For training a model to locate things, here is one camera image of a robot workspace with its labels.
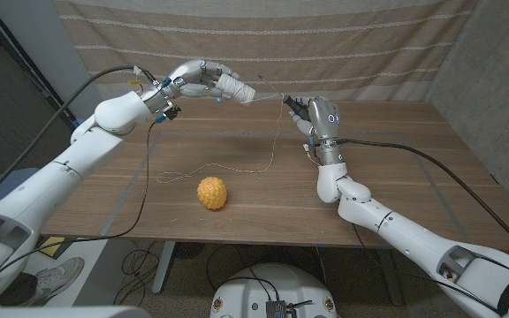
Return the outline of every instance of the sneaker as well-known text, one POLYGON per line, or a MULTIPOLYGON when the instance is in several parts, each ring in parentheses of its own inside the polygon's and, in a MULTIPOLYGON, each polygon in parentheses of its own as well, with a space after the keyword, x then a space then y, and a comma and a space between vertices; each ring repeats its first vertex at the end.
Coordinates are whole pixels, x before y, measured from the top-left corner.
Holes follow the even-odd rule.
POLYGON ((44 306, 54 296, 68 288, 84 268, 84 260, 71 258, 53 269, 44 269, 36 273, 37 285, 34 296, 21 306, 44 306))

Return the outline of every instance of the beige fabric backdrop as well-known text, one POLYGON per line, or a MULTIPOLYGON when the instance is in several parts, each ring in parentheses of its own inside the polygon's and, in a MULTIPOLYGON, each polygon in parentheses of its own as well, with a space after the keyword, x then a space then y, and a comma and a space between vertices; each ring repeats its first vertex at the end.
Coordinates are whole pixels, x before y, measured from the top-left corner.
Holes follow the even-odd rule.
MULTIPOLYGON (((475 0, 55 1, 90 72, 137 64, 162 77, 190 58, 223 63, 257 97, 423 100, 475 0)), ((130 74, 99 85, 126 91, 130 74)))

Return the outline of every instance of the yellow ball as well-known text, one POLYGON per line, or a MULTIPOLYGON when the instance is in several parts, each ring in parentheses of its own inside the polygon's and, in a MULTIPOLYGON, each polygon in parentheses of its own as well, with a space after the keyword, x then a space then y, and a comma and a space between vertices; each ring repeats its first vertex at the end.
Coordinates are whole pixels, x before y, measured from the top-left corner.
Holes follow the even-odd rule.
POLYGON ((198 185, 198 198, 208 208, 221 208, 227 200, 227 189, 220 178, 207 177, 198 185))

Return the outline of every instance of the table surface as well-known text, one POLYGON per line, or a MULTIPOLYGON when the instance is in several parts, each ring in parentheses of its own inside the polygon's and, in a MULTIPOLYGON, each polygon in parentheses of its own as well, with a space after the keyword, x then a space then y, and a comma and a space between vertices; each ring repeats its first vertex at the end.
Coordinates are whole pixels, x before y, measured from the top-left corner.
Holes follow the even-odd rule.
MULTIPOLYGON (((463 179, 509 224, 509 195, 434 107, 425 102, 337 102, 340 137, 407 144, 433 156, 463 179)), ((301 246, 358 246, 353 226, 316 193, 317 167, 302 147, 308 140, 290 119, 279 121, 272 165, 264 170, 277 133, 279 100, 235 102, 178 100, 179 116, 155 125, 150 135, 149 183, 141 220, 126 235, 159 239, 301 246), (204 208, 197 186, 221 178, 227 202, 204 208)), ((42 234, 96 237, 120 233, 134 222, 143 198, 148 124, 125 138, 119 158, 85 180, 42 234)), ((405 150, 344 145, 349 176, 375 199, 436 234, 509 251, 509 236, 459 185, 434 164, 405 150)), ((359 228, 365 246, 387 243, 359 228)))

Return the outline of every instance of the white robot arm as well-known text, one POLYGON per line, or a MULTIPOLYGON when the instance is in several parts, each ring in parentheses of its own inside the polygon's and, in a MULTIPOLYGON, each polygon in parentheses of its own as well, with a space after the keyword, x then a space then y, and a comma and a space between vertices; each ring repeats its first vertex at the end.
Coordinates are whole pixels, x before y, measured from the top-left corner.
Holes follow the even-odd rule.
POLYGON ((336 142, 340 126, 337 106, 322 97, 309 99, 307 105, 290 96, 284 102, 291 106, 292 119, 300 131, 315 142, 321 161, 317 194, 322 201, 339 201, 338 214, 343 219, 380 235, 430 278, 479 299, 440 284, 471 316, 509 316, 509 254, 442 238, 373 199, 366 186, 347 175, 336 142))
MULTIPOLYGON (((31 251, 42 226, 81 182, 117 157, 123 144, 119 137, 153 115, 157 123, 175 118, 179 107, 171 100, 181 95, 235 97, 224 87, 216 88, 223 77, 236 80, 239 75, 221 64, 193 60, 162 84, 153 78, 141 95, 131 92, 100 103, 74 131, 70 147, 0 200, 0 268, 31 251)), ((23 258, 0 272, 0 293, 26 262, 23 258)))

